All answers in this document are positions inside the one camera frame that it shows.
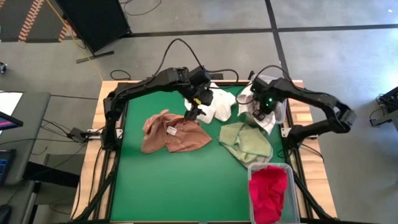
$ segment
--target brown towel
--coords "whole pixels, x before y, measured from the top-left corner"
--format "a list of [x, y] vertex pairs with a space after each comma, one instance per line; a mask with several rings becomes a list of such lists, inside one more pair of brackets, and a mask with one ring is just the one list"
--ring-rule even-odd
[[143, 153], [152, 153], [164, 146], [167, 146], [169, 152], [188, 152], [211, 141], [211, 137], [200, 127], [198, 121], [188, 121], [181, 115], [168, 112], [169, 110], [163, 110], [146, 120], [141, 148]]

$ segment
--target plastic bin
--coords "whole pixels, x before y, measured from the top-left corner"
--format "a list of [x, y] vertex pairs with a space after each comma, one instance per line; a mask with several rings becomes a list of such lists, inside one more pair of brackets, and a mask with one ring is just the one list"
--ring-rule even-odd
[[[248, 183], [251, 180], [251, 174], [255, 171], [266, 168], [267, 166], [276, 166], [283, 168], [287, 174], [287, 189], [285, 190], [285, 201], [284, 209], [282, 211], [282, 217], [277, 223], [300, 223], [299, 206], [297, 205], [296, 188], [294, 184], [293, 171], [292, 168], [284, 163], [271, 163], [271, 162], [254, 162], [248, 167]], [[256, 224], [254, 221], [253, 204], [251, 202], [250, 192], [249, 204], [250, 204], [250, 220], [252, 224]]]

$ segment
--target white towel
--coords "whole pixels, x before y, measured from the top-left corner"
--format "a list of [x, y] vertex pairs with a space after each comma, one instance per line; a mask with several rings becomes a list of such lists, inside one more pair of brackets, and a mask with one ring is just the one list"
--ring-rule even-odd
[[[210, 86], [218, 88], [215, 83], [211, 83]], [[210, 106], [198, 106], [198, 108], [205, 112], [206, 115], [201, 114], [197, 119], [206, 124], [210, 124], [213, 117], [220, 121], [227, 121], [231, 117], [231, 106], [236, 103], [235, 96], [222, 89], [212, 88], [211, 90], [213, 92], [213, 101]], [[187, 110], [190, 110], [192, 107], [187, 100], [184, 101], [184, 105]]]
[[[245, 103], [245, 102], [251, 101], [253, 99], [253, 92], [250, 91], [250, 87], [251, 87], [251, 85], [248, 85], [242, 91], [242, 93], [238, 95], [237, 100], [240, 103]], [[247, 120], [248, 123], [257, 124], [262, 129], [266, 130], [268, 134], [270, 134], [272, 131], [272, 128], [275, 125], [275, 113], [272, 112], [270, 114], [267, 114], [266, 117], [262, 121], [259, 121], [252, 115], [253, 112], [258, 110], [259, 108], [260, 108], [260, 103], [255, 100], [246, 105], [239, 105], [238, 116], [245, 113], [246, 117], [248, 118], [248, 120]]]

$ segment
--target green mat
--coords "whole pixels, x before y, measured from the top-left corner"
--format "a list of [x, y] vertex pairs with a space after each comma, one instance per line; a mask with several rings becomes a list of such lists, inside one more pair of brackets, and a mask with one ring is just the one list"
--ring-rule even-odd
[[[235, 95], [241, 88], [228, 91]], [[184, 114], [182, 96], [158, 92], [129, 102], [111, 221], [250, 220], [247, 170], [218, 142], [222, 125], [243, 120], [236, 117], [238, 106], [225, 123], [214, 118], [211, 124], [201, 124], [213, 138], [205, 147], [143, 154], [145, 120], [164, 109]], [[284, 162], [277, 157], [282, 150], [279, 126], [267, 138], [274, 148], [271, 162]]]

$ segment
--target concrete floor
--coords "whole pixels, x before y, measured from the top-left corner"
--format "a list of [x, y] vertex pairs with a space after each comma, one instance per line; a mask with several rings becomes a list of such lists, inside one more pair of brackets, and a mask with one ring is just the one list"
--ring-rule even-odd
[[[158, 0], [135, 0], [133, 13], [156, 5]], [[394, 1], [301, 0], [271, 1], [278, 27], [353, 26], [398, 23]], [[133, 32], [162, 32], [195, 29], [270, 28], [262, 0], [163, 0], [158, 9], [140, 17], [129, 17]], [[103, 78], [114, 69], [128, 71], [133, 79], [155, 72], [167, 44], [176, 37], [122, 39], [102, 50], [115, 55], [96, 60]], [[241, 78], [279, 64], [271, 33], [188, 35], [182, 37], [209, 69], [233, 68]], [[391, 124], [369, 125], [376, 108], [375, 97], [398, 85], [396, 60], [398, 29], [284, 32], [280, 34], [290, 75], [304, 80], [311, 90], [337, 96], [358, 115], [353, 130], [344, 135], [324, 134], [320, 146], [325, 158], [331, 192], [338, 217], [357, 222], [395, 223], [398, 219], [398, 133]], [[59, 44], [1, 43], [0, 60], [9, 64], [0, 77], [0, 89], [49, 91], [53, 94], [97, 97], [101, 81], [90, 63], [75, 64], [82, 54], [70, 41]], [[164, 68], [196, 67], [182, 44], [174, 45]], [[268, 75], [281, 76], [269, 70]], [[95, 101], [53, 97], [46, 118], [69, 127], [90, 127]], [[313, 110], [315, 121], [322, 112]], [[40, 133], [46, 138], [53, 134]], [[38, 142], [35, 150], [49, 146], [51, 154], [71, 154], [77, 146]], [[43, 161], [44, 157], [32, 157]], [[53, 217], [45, 207], [42, 218]]]

